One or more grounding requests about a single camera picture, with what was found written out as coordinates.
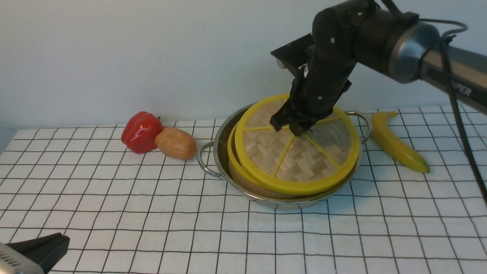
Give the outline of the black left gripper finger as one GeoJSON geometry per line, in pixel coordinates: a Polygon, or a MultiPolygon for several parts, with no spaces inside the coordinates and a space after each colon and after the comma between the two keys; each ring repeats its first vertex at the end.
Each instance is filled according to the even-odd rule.
{"type": "Polygon", "coordinates": [[[70,238],[62,233],[7,243],[7,246],[38,264],[48,274],[67,254],[70,238]]]}

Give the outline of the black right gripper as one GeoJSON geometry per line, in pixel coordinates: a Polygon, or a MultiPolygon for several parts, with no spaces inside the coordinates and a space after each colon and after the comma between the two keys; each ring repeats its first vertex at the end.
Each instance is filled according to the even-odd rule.
{"type": "Polygon", "coordinates": [[[292,125],[293,135],[300,136],[330,116],[341,95],[350,88],[348,78],[355,66],[353,59],[334,64],[314,53],[289,99],[271,116],[270,125],[276,132],[292,125]]]}

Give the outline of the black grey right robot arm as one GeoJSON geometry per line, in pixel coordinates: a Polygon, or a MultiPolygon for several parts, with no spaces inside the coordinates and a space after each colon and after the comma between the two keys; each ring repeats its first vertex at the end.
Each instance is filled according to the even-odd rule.
{"type": "Polygon", "coordinates": [[[298,136],[319,120],[351,87],[362,64],[398,83],[424,80],[486,113],[486,56],[449,46],[459,29],[439,33],[433,19],[402,13],[391,0],[347,0],[316,14],[312,31],[271,54],[294,75],[289,98],[270,118],[280,131],[298,136]]]}

